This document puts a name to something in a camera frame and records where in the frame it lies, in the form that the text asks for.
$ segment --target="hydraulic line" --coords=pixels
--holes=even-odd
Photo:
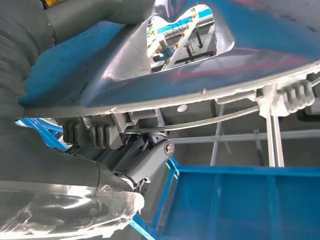
[[[254,107],[248,108],[245,110],[233,112],[233,113],[226,114],[223,116],[217,116],[214,118],[205,119],[205,120],[174,124],[174,125],[169,125],[169,126],[159,126],[159,127],[154,127],[154,128],[128,129],[128,130],[125,130],[125,133],[143,134],[143,133],[165,132],[165,131],[175,131],[175,130],[181,130],[181,129],[196,128],[196,127],[205,126],[209,124],[216,124],[216,123],[223,122],[226,120],[238,118],[238,117],[242,117],[245,115],[255,113],[259,110],[260,110],[259,106],[254,106]]]

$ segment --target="bolt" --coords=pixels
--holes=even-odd
[[[174,145],[171,142],[168,141],[165,145],[165,153],[168,156],[171,156],[174,152]]]

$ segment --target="plastic wrap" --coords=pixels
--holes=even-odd
[[[83,239],[127,226],[144,205],[139,193],[0,181],[0,239]]]

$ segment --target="blue platform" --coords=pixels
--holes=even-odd
[[[147,239],[320,239],[318,168],[183,167],[174,159],[168,164],[153,223],[144,229]],[[168,200],[174,175],[178,178]],[[160,232],[166,204],[169,210]]]

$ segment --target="blue painted panel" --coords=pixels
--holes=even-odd
[[[318,177],[278,177],[285,239],[320,239],[319,186]]]
[[[229,173],[222,171],[226,167],[207,169],[210,171],[186,172],[181,168],[164,227],[165,236],[192,240],[320,239],[320,170],[317,168],[274,171],[265,167],[264,174],[254,174],[257,168],[251,169],[252,174],[241,167]]]

